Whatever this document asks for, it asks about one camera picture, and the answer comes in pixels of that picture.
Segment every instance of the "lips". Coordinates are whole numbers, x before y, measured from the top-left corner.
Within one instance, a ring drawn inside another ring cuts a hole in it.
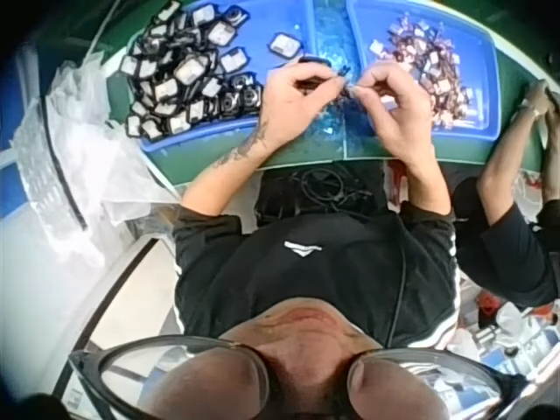
[[[307,322],[310,325],[319,324],[328,328],[337,328],[339,326],[339,323],[326,312],[311,308],[298,308],[288,311],[276,318],[274,324],[280,326],[297,322]]]

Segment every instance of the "black glasses frame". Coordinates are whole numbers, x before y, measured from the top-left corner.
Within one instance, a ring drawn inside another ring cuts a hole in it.
[[[242,351],[265,373],[267,377],[268,388],[265,390],[266,394],[263,398],[265,401],[261,412],[257,415],[260,416],[264,410],[271,410],[272,407],[280,408],[282,406],[282,396],[280,391],[279,382],[274,369],[255,349],[250,346],[235,343],[225,339],[209,339],[206,337],[194,337],[185,335],[165,335],[158,337],[150,337],[148,339],[140,339],[132,341],[120,346],[112,347],[103,350],[99,353],[90,353],[85,350],[77,350],[68,356],[70,366],[77,374],[80,383],[82,384],[87,397],[98,411],[99,415],[108,420],[116,420],[111,409],[119,412],[119,414],[130,419],[150,419],[160,420],[157,417],[151,416],[144,411],[141,411],[135,406],[132,406],[117,396],[111,389],[104,383],[102,379],[102,372],[106,366],[109,366],[113,361],[120,358],[123,354],[129,353],[133,350],[138,350],[145,347],[153,347],[154,344],[161,346],[178,346],[181,344],[198,344],[201,346],[222,347],[229,348],[236,351]],[[338,401],[334,402],[335,416],[350,416],[351,418],[358,418],[350,403],[349,395],[347,392],[347,379],[352,369],[352,366],[357,360],[368,357],[369,355],[381,355],[383,359],[391,360],[392,357],[398,357],[403,353],[414,352],[414,354],[424,354],[426,356],[435,358],[445,358],[447,360],[453,359],[457,363],[469,365],[473,369],[478,369],[483,374],[492,379],[500,390],[500,402],[494,405],[484,416],[485,419],[497,418],[500,413],[506,410],[509,406],[513,405],[520,397],[522,391],[527,387],[529,381],[522,374],[503,374],[491,367],[477,363],[456,354],[448,353],[441,350],[422,349],[422,348],[407,348],[407,349],[378,349],[369,350],[364,353],[356,354],[348,363],[342,373],[339,384]]]

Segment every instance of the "black t-shirt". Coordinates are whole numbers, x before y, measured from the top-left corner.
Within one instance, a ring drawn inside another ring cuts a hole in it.
[[[480,287],[520,306],[546,305],[558,298],[558,226],[527,224],[513,204],[490,227],[486,217],[456,227],[459,266]]]
[[[318,298],[383,343],[399,282],[394,347],[443,348],[459,309],[448,217],[404,203],[368,224],[343,213],[306,215],[241,233],[236,216],[182,209],[175,304],[185,334],[218,337],[288,298]]]

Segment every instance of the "eyeglasses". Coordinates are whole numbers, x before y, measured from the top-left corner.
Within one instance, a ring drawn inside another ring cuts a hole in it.
[[[99,353],[77,351],[69,361],[100,416],[109,420],[285,416],[274,369],[256,350],[231,341],[169,335]],[[339,384],[329,413],[338,418],[391,418],[395,412],[381,413],[424,401],[432,408],[443,403],[459,419],[496,418],[528,381],[452,353],[382,349],[353,357]],[[391,405],[388,396],[395,394]]]

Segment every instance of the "clear plastic bag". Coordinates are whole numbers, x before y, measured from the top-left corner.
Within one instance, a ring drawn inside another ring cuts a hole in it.
[[[116,225],[149,214],[151,203],[178,201],[151,176],[124,128],[108,124],[109,111],[102,54],[93,54],[81,67],[57,72],[13,140],[25,192],[50,243],[94,266],[105,263],[108,217]]]

